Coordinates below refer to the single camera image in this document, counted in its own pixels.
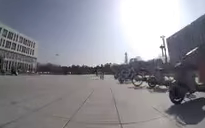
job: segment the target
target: bicycle wheel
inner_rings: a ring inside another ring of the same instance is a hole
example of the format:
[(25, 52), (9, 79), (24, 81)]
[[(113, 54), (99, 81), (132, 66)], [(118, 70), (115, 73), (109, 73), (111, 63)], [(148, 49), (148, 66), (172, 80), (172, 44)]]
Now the bicycle wheel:
[(140, 74), (137, 74), (132, 78), (132, 84), (135, 87), (139, 87), (142, 84), (142, 82), (143, 82), (143, 76)]

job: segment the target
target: paved ground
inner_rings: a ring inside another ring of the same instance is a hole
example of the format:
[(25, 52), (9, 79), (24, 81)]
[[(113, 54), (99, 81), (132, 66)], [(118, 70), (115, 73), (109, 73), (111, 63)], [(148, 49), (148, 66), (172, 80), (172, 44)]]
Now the paved ground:
[(205, 128), (197, 95), (173, 106), (165, 88), (109, 76), (0, 76), (0, 128)]

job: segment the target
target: motorcycle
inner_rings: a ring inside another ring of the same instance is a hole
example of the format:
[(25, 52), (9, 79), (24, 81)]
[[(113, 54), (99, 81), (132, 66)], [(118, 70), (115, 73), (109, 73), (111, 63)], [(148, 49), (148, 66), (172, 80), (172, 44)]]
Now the motorcycle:
[(172, 79), (166, 78), (163, 73), (164, 69), (156, 68), (155, 75), (152, 75), (148, 78), (147, 82), (150, 88), (154, 88), (158, 86), (166, 86), (169, 87), (172, 84)]
[(205, 83), (197, 84), (195, 82), (195, 76), (190, 71), (191, 68), (196, 67), (196, 63), (200, 57), (204, 57), (204, 47), (197, 47), (188, 52), (180, 63), (176, 64), (176, 76), (179, 78), (169, 88), (169, 98), (174, 104), (181, 104), (184, 98), (190, 97), (194, 92), (205, 92)]

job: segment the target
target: pole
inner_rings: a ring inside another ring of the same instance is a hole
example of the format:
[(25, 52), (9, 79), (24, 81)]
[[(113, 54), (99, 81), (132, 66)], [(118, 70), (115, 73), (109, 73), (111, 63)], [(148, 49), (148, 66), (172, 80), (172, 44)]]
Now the pole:
[(163, 49), (164, 49), (164, 57), (165, 57), (165, 63), (167, 63), (167, 51), (166, 51), (166, 44), (165, 44), (165, 36), (160, 36), (160, 38), (163, 41)]
[(163, 53), (163, 45), (160, 46), (160, 49), (162, 51), (162, 57), (164, 56), (164, 53)]

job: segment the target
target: tire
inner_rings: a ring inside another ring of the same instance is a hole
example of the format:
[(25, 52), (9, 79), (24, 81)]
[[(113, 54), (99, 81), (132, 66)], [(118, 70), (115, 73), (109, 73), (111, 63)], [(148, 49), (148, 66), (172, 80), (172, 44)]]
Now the tire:
[(181, 104), (184, 100), (185, 95), (181, 93), (180, 89), (174, 85), (169, 90), (169, 98), (175, 105)]
[(142, 85), (142, 79), (143, 77), (141, 75), (135, 75), (133, 78), (132, 78), (132, 84), (135, 86), (135, 87), (139, 87), (140, 85)]
[(150, 88), (156, 87), (156, 78), (155, 77), (150, 77), (148, 80), (148, 85)]
[(124, 83), (124, 80), (122, 78), (118, 78), (118, 81), (119, 81), (120, 84)]

